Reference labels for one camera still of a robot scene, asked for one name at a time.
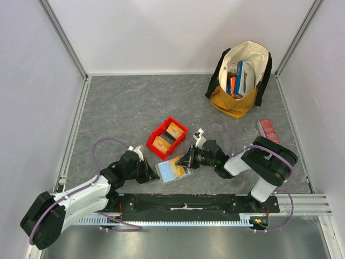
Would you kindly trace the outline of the gold card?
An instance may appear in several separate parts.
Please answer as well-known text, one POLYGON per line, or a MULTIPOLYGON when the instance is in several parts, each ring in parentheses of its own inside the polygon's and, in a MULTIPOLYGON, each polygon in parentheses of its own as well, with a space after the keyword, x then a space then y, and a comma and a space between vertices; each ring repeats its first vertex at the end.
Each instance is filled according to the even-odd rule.
POLYGON ((169 164, 170 164, 171 169, 172 169, 173 176, 176 179, 182 178, 182 177, 185 177, 185 176, 191 174, 191 172, 189 171, 188 168, 175 165, 175 162, 178 161, 179 159, 180 159, 180 157, 177 156, 177 157, 175 157, 175 158, 173 158, 173 159, 171 159, 169 161, 169 164))

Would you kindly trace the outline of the grey card holder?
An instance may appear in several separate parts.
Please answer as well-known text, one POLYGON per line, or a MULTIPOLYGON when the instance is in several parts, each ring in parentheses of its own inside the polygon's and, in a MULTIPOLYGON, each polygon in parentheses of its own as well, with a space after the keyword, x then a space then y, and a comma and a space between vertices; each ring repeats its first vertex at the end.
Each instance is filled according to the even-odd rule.
POLYGON ((176 165, 176 162, 179 159, 180 157, 176 156, 173 159, 163 161, 155 165, 156 172, 160 177, 160 183, 162 185, 193 175, 193 169, 176 165))

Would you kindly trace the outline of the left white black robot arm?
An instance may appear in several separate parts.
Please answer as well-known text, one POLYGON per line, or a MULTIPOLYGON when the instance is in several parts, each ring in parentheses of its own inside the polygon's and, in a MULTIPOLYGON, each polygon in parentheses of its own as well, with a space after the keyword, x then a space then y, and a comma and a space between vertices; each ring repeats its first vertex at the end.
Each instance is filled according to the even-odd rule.
POLYGON ((127 150, 119 159, 102 169, 95 177, 62 193, 42 192, 20 222, 29 244, 43 250, 81 218, 105 210, 117 209, 117 190, 126 181, 139 184, 160 177, 150 167, 139 149, 127 150))

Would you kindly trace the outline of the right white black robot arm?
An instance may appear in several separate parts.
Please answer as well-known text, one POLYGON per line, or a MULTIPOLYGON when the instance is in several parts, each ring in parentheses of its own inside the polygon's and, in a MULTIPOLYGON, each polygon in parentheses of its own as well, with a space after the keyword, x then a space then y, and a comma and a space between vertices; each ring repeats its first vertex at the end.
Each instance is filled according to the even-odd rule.
POLYGON ((223 179, 252 169, 259 179, 249 193, 247 206, 257 213, 266 207, 268 197, 287 181, 297 161, 297 155, 291 150, 259 136, 232 157, 226 155, 216 141, 203 140, 201 144, 190 146, 175 165, 192 169, 209 166, 223 179))

